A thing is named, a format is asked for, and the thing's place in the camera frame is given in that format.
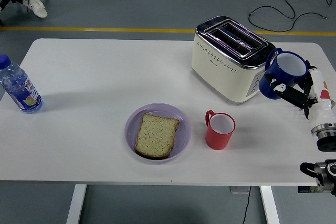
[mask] floor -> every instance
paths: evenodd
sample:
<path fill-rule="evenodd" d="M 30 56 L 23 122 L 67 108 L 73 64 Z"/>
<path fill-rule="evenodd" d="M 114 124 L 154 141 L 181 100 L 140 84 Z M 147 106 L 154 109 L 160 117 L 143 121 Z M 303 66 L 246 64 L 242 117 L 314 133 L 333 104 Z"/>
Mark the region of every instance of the floor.
<path fill-rule="evenodd" d="M 335 3 L 330 0 L 41 0 L 46 19 L 10 3 L 0 14 L 2 54 L 21 63 L 38 38 L 193 40 L 195 27 L 225 15 L 269 41 L 313 42 L 321 46 L 336 69 Z M 334 223 L 335 197 L 298 194 L 294 187 L 273 187 L 281 224 Z M 66 223 L 74 185 L 0 184 L 0 223 Z M 242 223 L 248 195 L 229 187 L 98 186 L 91 185 L 80 223 Z M 266 223 L 258 187 L 252 188 L 245 223 Z"/>

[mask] blue mug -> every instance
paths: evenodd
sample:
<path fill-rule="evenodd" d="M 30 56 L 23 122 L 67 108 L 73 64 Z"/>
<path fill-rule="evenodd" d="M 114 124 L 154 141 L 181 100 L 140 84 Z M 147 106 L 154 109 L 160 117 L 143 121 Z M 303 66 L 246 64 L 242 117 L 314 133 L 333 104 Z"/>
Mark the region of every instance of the blue mug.
<path fill-rule="evenodd" d="M 274 79 L 281 83 L 293 87 L 306 76 L 308 65 L 302 57 L 294 52 L 283 51 L 281 48 L 275 48 L 269 54 L 266 64 L 265 73 L 270 73 Z M 270 99 L 279 99 L 280 97 L 274 92 L 270 83 L 266 80 L 265 75 L 259 82 L 259 90 Z"/>

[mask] blue bottle cap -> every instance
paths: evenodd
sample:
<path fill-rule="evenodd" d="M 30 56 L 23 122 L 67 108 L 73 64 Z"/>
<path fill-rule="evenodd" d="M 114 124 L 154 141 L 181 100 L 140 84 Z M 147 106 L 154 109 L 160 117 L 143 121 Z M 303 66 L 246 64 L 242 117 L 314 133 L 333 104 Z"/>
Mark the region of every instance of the blue bottle cap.
<path fill-rule="evenodd" d="M 11 63 L 7 55 L 0 55 L 0 69 L 7 68 Z"/>

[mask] purple plate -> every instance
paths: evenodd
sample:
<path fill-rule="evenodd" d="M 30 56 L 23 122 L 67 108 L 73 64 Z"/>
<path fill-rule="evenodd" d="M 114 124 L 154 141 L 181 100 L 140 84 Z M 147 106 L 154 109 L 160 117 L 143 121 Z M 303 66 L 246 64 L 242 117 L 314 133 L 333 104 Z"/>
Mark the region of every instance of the purple plate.
<path fill-rule="evenodd" d="M 138 132 L 141 126 L 142 115 L 144 113 L 148 113 L 151 115 L 164 116 L 166 118 L 179 119 L 180 124 L 177 127 L 174 147 L 172 151 L 170 152 L 170 156 L 168 158 L 161 159 L 161 160 L 152 160 L 152 159 L 147 159 L 141 156 L 139 157 L 150 160 L 150 161 L 154 161 L 154 162 L 165 162 L 165 161 L 171 160 L 172 158 L 175 158 L 178 155 L 180 155 L 189 143 L 189 140 L 191 137 L 191 125 L 190 125 L 189 119 L 186 117 L 186 115 L 181 110 L 179 110 L 178 108 L 174 106 L 171 106 L 169 104 L 164 104 L 164 103 L 153 103 L 153 104 L 148 104 L 144 107 L 141 107 L 138 110 L 136 110 L 127 120 L 127 123 L 125 126 L 125 138 L 131 150 L 134 153 L 136 153 L 135 144 L 136 144 L 137 135 L 138 135 Z"/>

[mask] yellow floor line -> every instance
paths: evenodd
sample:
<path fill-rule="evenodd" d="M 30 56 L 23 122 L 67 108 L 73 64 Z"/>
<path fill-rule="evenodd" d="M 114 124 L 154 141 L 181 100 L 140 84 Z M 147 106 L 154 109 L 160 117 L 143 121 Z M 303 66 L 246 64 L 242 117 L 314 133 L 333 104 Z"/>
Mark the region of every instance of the yellow floor line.
<path fill-rule="evenodd" d="M 195 29 L 157 29 L 157 28 L 99 28 L 99 27 L 0 27 L 0 31 L 103 31 L 128 33 L 194 33 Z M 261 35 L 297 35 L 297 36 L 336 36 L 336 33 L 315 31 L 254 31 Z"/>

